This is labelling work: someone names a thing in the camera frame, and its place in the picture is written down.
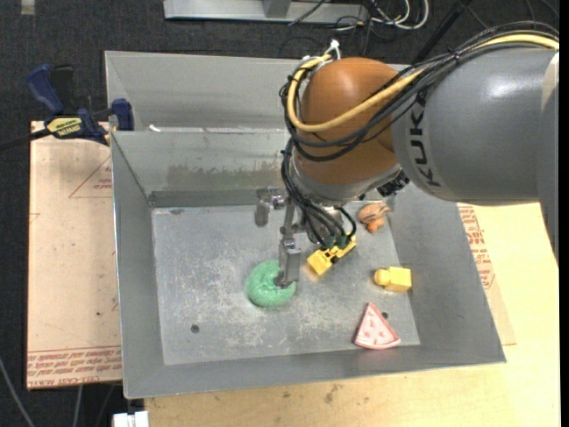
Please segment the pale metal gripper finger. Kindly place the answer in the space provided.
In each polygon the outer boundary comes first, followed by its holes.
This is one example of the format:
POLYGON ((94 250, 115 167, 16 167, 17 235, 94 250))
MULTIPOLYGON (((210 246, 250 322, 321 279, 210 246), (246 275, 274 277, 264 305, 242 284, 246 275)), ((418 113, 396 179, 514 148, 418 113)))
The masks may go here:
POLYGON ((276 277, 278 284, 291 284, 300 277, 301 249, 294 238, 283 238, 279 244, 279 272, 276 277))
POLYGON ((279 187, 266 187, 257 189, 258 203, 254 213, 254 221, 258 227, 268 224, 268 216, 271 210, 280 210, 285 207, 285 192, 279 187))

